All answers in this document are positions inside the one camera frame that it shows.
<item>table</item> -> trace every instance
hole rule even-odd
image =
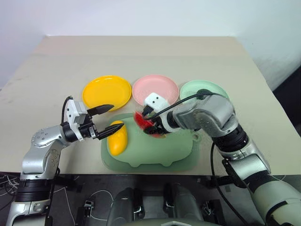
[[[64,99],[72,95],[81,100],[89,81],[109,74],[132,85],[147,74],[166,75],[179,87],[194,79],[219,84],[229,94],[241,125],[269,161],[272,173],[301,173],[301,139],[235,38],[130,36],[44,38],[0,92],[0,171],[19,172],[32,135],[60,123]],[[95,116],[95,124],[101,130],[110,117],[137,108],[131,98],[121,109]],[[195,168],[159,174],[210,175],[211,140],[202,135],[201,157]],[[225,175],[221,156],[215,152],[214,158],[216,174]],[[59,167],[61,173],[116,173],[103,165],[100,142],[91,139],[62,150]]]

